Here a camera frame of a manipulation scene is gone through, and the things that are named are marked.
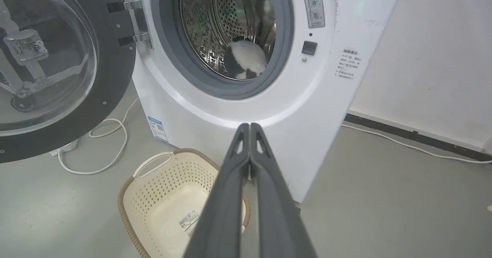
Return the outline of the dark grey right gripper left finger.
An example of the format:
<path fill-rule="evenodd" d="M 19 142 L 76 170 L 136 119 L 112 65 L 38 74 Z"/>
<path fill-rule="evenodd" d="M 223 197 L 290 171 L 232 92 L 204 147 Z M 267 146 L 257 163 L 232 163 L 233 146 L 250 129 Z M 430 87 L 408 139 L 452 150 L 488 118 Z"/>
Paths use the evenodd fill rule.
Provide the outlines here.
<path fill-rule="evenodd" d="M 185 258 L 239 258 L 243 186 L 249 174 L 250 125 L 236 130 L 186 248 Z"/>

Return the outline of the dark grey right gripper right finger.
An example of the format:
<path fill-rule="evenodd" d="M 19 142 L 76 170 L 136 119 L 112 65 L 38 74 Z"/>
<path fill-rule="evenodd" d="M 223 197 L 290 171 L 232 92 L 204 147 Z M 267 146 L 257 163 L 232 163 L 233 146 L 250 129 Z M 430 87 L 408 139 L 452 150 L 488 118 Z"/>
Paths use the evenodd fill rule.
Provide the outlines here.
<path fill-rule="evenodd" d="M 257 186 L 259 256 L 261 258 L 316 258 L 263 128 L 250 125 L 250 169 Z"/>

